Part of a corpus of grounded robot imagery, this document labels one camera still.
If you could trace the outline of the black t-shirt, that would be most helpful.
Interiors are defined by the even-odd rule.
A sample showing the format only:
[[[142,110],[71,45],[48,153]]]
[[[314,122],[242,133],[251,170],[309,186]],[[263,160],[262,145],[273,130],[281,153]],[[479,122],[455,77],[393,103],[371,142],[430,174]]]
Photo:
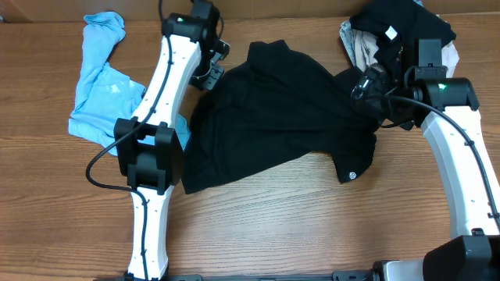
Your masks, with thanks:
[[[182,183],[188,194],[260,173],[312,151],[329,154],[347,183],[372,164],[375,119],[351,92],[356,68],[330,74],[284,41],[253,42],[191,115]]]

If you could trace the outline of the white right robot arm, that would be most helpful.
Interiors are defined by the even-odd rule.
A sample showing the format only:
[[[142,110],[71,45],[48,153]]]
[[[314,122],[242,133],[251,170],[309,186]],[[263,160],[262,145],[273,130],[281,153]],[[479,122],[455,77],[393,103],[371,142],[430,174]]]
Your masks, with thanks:
[[[351,96],[372,117],[411,122],[434,154],[450,212],[450,241],[415,261],[377,261],[373,280],[497,280],[499,183],[485,147],[479,102],[466,78],[412,66],[401,82],[375,64]]]

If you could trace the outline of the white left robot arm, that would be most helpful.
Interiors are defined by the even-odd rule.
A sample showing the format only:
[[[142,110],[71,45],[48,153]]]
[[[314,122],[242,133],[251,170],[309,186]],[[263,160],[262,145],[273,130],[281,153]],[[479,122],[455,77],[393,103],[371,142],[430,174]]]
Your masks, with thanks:
[[[134,207],[133,250],[125,280],[165,280],[170,198],[183,169],[176,132],[188,85],[211,89],[223,74],[218,61],[230,51],[223,20],[173,13],[162,23],[159,61],[140,105],[114,127],[120,172]]]

